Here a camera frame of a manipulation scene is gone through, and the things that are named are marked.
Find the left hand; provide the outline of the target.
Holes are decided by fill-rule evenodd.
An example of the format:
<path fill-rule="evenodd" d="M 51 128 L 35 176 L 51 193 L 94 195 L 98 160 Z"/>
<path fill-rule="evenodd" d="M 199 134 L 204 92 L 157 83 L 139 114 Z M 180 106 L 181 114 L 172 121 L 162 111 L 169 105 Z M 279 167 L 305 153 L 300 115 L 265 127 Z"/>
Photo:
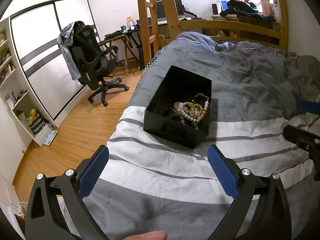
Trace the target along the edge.
<path fill-rule="evenodd" d="M 167 240 L 168 234 L 165 231 L 152 231 L 139 235 L 128 236 L 124 240 Z"/>

